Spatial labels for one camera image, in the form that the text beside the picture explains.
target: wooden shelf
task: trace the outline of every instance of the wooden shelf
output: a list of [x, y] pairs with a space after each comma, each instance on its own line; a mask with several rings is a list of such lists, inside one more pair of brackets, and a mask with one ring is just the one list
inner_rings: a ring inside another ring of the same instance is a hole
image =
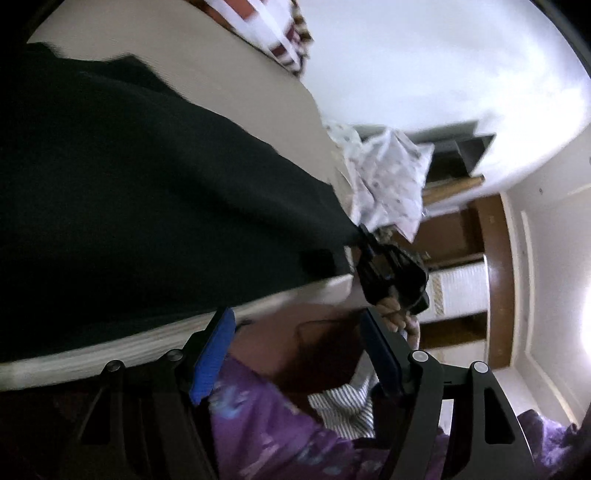
[[421, 349], [486, 340], [487, 312], [421, 324]]

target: bed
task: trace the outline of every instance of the bed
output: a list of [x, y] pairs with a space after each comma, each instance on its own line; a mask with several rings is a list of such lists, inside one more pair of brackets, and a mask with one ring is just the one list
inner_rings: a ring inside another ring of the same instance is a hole
[[[80, 60], [131, 53], [192, 103], [240, 125], [314, 178], [333, 186], [346, 208], [347, 173], [316, 104], [291, 73], [181, 0], [66, 0], [29, 42]], [[291, 302], [338, 303], [352, 275], [309, 284], [236, 306], [238, 320]], [[98, 345], [0, 364], [0, 390], [90, 377], [118, 358], [137, 365], [182, 346], [213, 312]]]

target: screw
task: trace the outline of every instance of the screw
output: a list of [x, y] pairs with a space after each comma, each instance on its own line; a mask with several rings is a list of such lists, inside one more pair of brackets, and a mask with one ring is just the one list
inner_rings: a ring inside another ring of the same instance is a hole
[[474, 370], [476, 370], [480, 374], [485, 374], [488, 372], [488, 365], [484, 362], [476, 362], [474, 364]]
[[429, 360], [429, 355], [426, 352], [423, 352], [422, 350], [416, 350], [415, 352], [413, 352], [413, 358], [417, 362], [426, 362], [427, 360]]
[[119, 360], [111, 360], [107, 364], [107, 370], [109, 372], [116, 372], [120, 368], [121, 368], [121, 361], [119, 361]]
[[169, 350], [166, 353], [166, 358], [168, 358], [168, 360], [170, 360], [171, 362], [176, 362], [178, 360], [180, 360], [183, 357], [183, 351], [179, 350], [178, 348], [175, 348], [174, 350]]

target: brown leather surface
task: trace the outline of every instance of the brown leather surface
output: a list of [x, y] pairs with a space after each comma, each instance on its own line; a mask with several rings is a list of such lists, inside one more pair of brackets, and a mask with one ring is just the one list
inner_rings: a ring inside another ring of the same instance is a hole
[[229, 352], [308, 413], [307, 396], [348, 383], [363, 347], [357, 310], [299, 304], [238, 331]]

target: light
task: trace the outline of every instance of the light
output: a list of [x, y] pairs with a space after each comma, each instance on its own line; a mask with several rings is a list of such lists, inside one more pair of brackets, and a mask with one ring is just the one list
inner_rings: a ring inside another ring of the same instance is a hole
[[591, 358], [591, 286], [589, 286], [585, 295], [581, 321], [581, 340], [587, 355]]

